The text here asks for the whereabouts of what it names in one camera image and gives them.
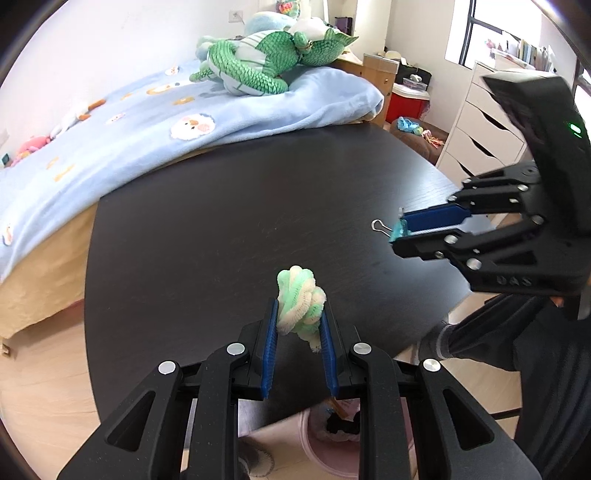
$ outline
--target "table top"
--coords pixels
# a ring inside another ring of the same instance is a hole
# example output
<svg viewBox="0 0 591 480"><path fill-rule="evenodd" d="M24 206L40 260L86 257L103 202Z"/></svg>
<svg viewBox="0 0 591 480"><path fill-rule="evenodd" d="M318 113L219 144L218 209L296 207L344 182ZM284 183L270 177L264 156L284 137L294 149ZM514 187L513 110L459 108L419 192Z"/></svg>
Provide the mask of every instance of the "table top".
<svg viewBox="0 0 591 480"><path fill-rule="evenodd" d="M99 203L86 276L93 393L106 416L156 365L205 360L262 318L277 273L314 272L340 322L399 353L469 288L448 261L396 257L371 230L399 207L457 188L388 132L357 124L225 145L136 179ZM465 229L488 226L469 219ZM246 433L329 395L322 359L280 337L263 403L241 402Z"/></svg>

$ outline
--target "stuffed dragon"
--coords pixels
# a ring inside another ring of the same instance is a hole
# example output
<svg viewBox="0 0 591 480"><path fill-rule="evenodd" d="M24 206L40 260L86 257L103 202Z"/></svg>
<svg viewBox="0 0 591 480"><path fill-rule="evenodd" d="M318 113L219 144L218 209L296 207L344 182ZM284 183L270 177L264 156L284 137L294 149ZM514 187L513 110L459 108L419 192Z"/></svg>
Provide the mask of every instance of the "stuffed dragon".
<svg viewBox="0 0 591 480"><path fill-rule="evenodd" d="M221 79L234 95L285 93L288 84L280 78L282 73L298 64L328 65L356 39L320 18L299 20L284 30L260 31L238 41L208 38L207 59L189 79Z"/></svg>

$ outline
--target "white drawer cabinet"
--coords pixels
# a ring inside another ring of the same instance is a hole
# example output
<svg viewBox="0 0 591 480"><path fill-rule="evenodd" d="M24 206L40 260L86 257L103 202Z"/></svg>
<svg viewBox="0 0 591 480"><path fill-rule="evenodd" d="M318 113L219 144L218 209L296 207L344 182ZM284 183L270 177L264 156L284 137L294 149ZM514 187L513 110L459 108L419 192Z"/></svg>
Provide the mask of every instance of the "white drawer cabinet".
<svg viewBox="0 0 591 480"><path fill-rule="evenodd" d="M523 147L523 142L511 131L503 128L490 115L465 103L456 128L470 135L483 148L498 158L503 165L515 163L517 155Z"/></svg>
<svg viewBox="0 0 591 480"><path fill-rule="evenodd" d="M491 92L474 83L471 83L466 101L474 105L482 112L486 112L503 127L512 132L522 142L524 141L523 135L521 135L519 129L511 123L509 117L507 117L501 106L492 97Z"/></svg>
<svg viewBox="0 0 591 480"><path fill-rule="evenodd" d="M449 153L444 153L439 157L437 168L439 168L448 179L455 183L459 189L462 188L462 180L470 176L464 171L459 162Z"/></svg>
<svg viewBox="0 0 591 480"><path fill-rule="evenodd" d="M484 83L484 80L482 80L482 76L488 75L489 73L494 72L494 70L490 67L487 67L486 65L483 65L482 63L476 62L476 64L474 65L473 72L474 73L472 74L472 83L488 90L486 83Z"/></svg>
<svg viewBox="0 0 591 480"><path fill-rule="evenodd" d="M519 161L527 150L523 136L491 96L483 75L494 70L476 63L437 168L456 185L463 179Z"/></svg>
<svg viewBox="0 0 591 480"><path fill-rule="evenodd" d="M462 165L473 175L480 175L504 166L498 158L487 152L460 128L453 131L447 142L449 143L447 153L454 158L462 159Z"/></svg>

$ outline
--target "teal object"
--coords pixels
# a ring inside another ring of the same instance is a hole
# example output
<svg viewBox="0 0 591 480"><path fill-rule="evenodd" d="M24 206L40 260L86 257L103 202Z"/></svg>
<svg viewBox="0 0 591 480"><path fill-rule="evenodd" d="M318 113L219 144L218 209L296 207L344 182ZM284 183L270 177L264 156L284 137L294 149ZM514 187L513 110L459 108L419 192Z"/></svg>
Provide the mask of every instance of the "teal object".
<svg viewBox="0 0 591 480"><path fill-rule="evenodd" d="M392 233L390 234L390 239L388 242L394 243L402 236L409 236L412 232L408 230L408 223L404 218L401 218L396 224L394 228L392 228Z"/></svg>
<svg viewBox="0 0 591 480"><path fill-rule="evenodd" d="M396 126L398 127L398 129L400 131L406 132L409 134L414 134L415 130L420 128L419 124L416 124L415 122L409 120L408 118L404 118L403 116L398 117L398 120L396 120Z"/></svg>

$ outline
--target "blue gripper pad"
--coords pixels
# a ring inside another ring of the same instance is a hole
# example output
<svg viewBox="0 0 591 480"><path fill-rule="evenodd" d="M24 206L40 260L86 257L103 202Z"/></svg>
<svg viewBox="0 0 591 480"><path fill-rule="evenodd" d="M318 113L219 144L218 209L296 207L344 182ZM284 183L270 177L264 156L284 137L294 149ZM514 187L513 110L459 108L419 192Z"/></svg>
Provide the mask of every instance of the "blue gripper pad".
<svg viewBox="0 0 591 480"><path fill-rule="evenodd" d="M336 373L336 355L330 335L329 321L326 311L320 317L320 346L322 347L322 363L324 363L324 377L330 394L335 397L339 393L339 380Z"/></svg>
<svg viewBox="0 0 591 480"><path fill-rule="evenodd" d="M279 302L276 300L273 305L273 311L269 324L267 325L267 336L265 348L262 353L261 368L261 390L263 398L269 397L269 390L273 385L273 371L275 370L275 354L277 351L277 315L279 312Z"/></svg>
<svg viewBox="0 0 591 480"><path fill-rule="evenodd" d="M470 210L454 203L438 205L416 212L404 214L403 220L407 222L410 232L420 232L450 225L460 225L466 218L471 217Z"/></svg>

